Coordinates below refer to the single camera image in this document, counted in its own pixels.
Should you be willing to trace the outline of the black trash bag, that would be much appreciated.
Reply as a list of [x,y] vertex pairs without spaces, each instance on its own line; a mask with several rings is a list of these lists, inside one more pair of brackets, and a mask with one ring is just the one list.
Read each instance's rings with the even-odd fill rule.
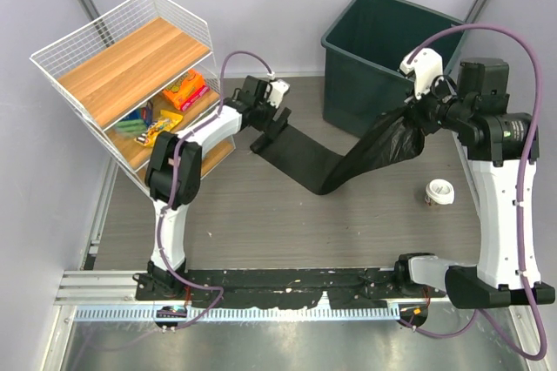
[[397,109],[380,115],[359,138],[342,132],[312,137],[288,122],[256,155],[309,192],[326,195],[361,175],[417,158],[425,142],[406,111]]

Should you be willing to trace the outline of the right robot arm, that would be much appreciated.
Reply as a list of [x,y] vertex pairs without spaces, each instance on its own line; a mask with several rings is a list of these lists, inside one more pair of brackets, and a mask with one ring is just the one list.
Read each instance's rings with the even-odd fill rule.
[[534,254],[531,191],[539,147],[525,148],[531,115],[507,110],[508,64],[466,59],[452,81],[441,57],[425,50],[404,58],[399,68],[414,78],[417,121],[427,132],[454,132],[466,149],[479,200],[480,257],[468,266],[430,253],[402,255],[394,289],[411,297],[433,287],[465,309],[554,303],[555,289],[542,281]]

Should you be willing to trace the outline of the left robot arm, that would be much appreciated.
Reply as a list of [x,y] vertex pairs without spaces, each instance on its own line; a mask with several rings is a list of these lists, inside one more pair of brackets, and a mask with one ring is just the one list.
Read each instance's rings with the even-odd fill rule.
[[147,273],[138,278],[140,286],[168,300],[185,292],[185,220],[201,184],[203,159],[246,127],[264,131],[289,90],[282,79],[248,76],[208,118],[179,133],[157,136],[144,179],[157,215],[155,246]]

